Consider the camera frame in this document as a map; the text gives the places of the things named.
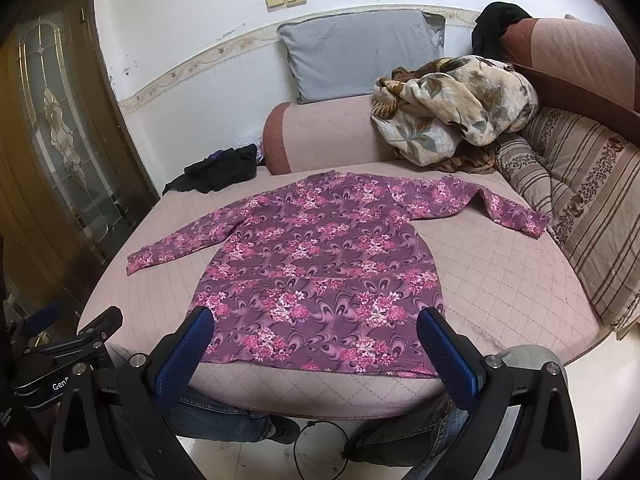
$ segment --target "decorative wallpaper border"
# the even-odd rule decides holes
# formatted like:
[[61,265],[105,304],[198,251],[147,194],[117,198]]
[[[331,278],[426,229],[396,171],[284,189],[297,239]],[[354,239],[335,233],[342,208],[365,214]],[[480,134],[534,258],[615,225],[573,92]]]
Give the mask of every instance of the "decorative wallpaper border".
[[266,27],[257,28],[251,32],[242,34],[230,40],[216,44],[207,50],[202,51],[196,56],[191,57],[185,62],[180,63],[171,70],[168,70],[161,76],[158,76],[144,88],[137,91],[131,97],[119,101],[120,110],[124,116],[133,113],[139,108],[151,102],[153,99],[167,92],[182,81],[204,72],[218,63],[240,56],[256,48],[260,48],[267,44],[277,43],[281,41],[276,33],[276,29],[282,23],[299,23],[311,18],[319,18],[321,16],[331,16],[336,14],[347,14],[350,12],[366,12],[367,10],[394,10],[394,9],[419,9],[423,12],[431,12],[440,14],[447,20],[447,25],[457,25],[459,27],[475,27],[476,18],[480,12],[476,10],[457,9],[455,7],[441,6],[422,6],[422,5],[373,5],[364,7],[350,7],[348,9],[328,10],[327,12],[318,12],[315,14],[306,14],[289,20],[267,25]]

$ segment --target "floral blanket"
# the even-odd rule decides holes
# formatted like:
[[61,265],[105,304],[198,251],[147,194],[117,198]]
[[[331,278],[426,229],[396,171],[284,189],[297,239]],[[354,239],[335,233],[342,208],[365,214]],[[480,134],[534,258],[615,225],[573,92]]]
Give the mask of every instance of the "floral blanket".
[[479,56],[437,59],[374,86],[372,118],[386,142],[418,166],[456,155],[463,141],[486,146],[523,129],[538,95],[511,65]]
[[203,216],[131,254],[127,273],[224,242],[189,309],[207,306],[216,321],[204,362],[433,376],[415,321],[422,308],[443,309],[442,292],[410,221],[453,215],[475,195],[487,222],[536,238],[548,223],[450,176],[330,171]]

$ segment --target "grey pillow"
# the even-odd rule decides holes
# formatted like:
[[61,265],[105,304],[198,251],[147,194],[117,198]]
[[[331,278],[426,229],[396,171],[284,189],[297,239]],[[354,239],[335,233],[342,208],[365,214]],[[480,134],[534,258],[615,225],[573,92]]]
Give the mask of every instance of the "grey pillow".
[[278,33],[300,89],[312,103],[371,94],[379,77],[443,56],[445,19],[420,10],[372,10],[284,23]]

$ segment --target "jeans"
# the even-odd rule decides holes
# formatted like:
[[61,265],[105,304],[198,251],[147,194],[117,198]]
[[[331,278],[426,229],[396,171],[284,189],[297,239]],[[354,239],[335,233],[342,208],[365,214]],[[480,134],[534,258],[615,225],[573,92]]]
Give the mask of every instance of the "jeans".
[[[511,367],[540,370],[547,362],[555,362],[566,371],[551,350],[537,345],[507,348],[498,354]],[[516,423],[519,406],[510,406],[500,425],[489,453],[474,480],[487,480],[493,475]],[[347,442],[344,455],[355,462],[387,466],[412,466],[402,480],[424,480],[463,429],[467,413],[459,410],[447,394],[425,402],[422,406],[395,418],[376,421]]]
[[[129,465],[142,480],[156,480],[121,406],[112,406],[118,439]],[[269,415],[234,408],[187,388],[180,402],[164,414],[176,435],[224,442],[259,442],[274,430]]]
[[224,442],[259,442],[273,430],[269,415],[217,402],[193,388],[164,420],[176,435]]

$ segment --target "tiled floor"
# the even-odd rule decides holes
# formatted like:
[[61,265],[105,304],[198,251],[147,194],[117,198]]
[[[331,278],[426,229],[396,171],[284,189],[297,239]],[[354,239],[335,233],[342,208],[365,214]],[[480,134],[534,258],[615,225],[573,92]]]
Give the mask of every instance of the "tiled floor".
[[[640,330],[625,339],[610,336],[596,349],[567,367],[569,389],[580,436],[582,480],[597,480],[625,441],[640,413]],[[303,427],[306,420],[297,419]],[[338,421],[353,433],[361,424]],[[270,440],[257,444],[180,439],[208,480],[296,480],[293,445]],[[305,431],[298,459],[306,480],[329,480],[342,468],[344,437],[329,424]],[[340,480],[396,480],[408,468],[350,462]]]

